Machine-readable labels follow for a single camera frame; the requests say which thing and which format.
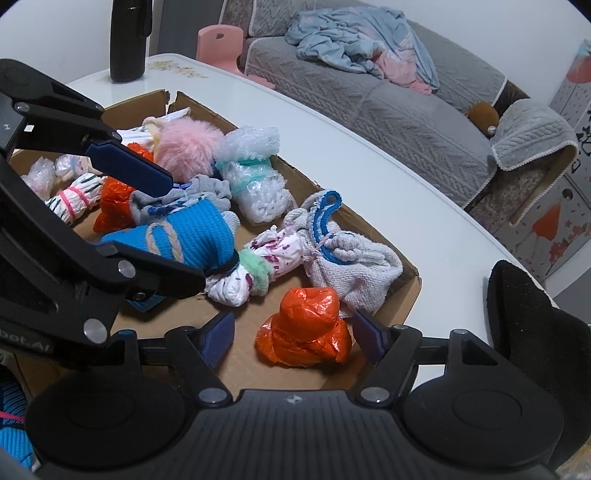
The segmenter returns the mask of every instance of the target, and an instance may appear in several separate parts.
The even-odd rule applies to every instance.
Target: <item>green scrunchie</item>
[[[240,265],[246,268],[252,277],[252,294],[266,295],[273,273],[273,265],[251,250],[240,250],[238,256],[240,257]]]

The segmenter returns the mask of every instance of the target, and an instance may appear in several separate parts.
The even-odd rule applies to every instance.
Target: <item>crumpled orange bag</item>
[[[339,296],[330,287],[293,288],[256,334],[257,351],[276,364],[309,367],[345,363],[353,341],[339,318]]]
[[[154,161],[152,153],[139,143],[130,143],[127,148],[140,154],[150,162]],[[113,177],[107,177],[100,194],[100,213],[96,218],[95,232],[111,233],[125,228],[135,227],[129,209],[129,197],[135,188],[126,185]]]

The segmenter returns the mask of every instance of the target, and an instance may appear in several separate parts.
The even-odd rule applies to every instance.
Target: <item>black thermos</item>
[[[152,33],[152,0],[113,0],[111,79],[131,82],[144,74],[146,39]]]

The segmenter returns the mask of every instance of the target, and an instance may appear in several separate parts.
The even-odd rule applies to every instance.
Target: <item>pink pom-pom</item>
[[[213,174],[213,150],[223,138],[218,127],[189,117],[163,126],[154,160],[168,170],[176,183],[187,183],[195,175]]]

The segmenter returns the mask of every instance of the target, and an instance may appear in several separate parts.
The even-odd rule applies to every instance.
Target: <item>blue knitted fabric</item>
[[[0,365],[0,411],[25,416],[27,399],[12,372]],[[24,425],[15,420],[0,419],[0,446],[28,469],[33,462],[33,446],[24,431]]]
[[[181,244],[184,263],[191,267],[209,270],[219,268],[232,259],[234,253],[234,237],[228,224],[222,218],[217,208],[207,198],[171,213],[166,217],[177,232]],[[146,230],[148,225],[140,225],[127,231],[109,233],[102,242],[120,242],[140,250],[148,251],[146,245]],[[160,225],[152,231],[154,241],[163,257],[174,260],[173,251],[168,235]],[[153,295],[147,301],[130,301],[142,312],[156,306],[163,300],[159,295]]]

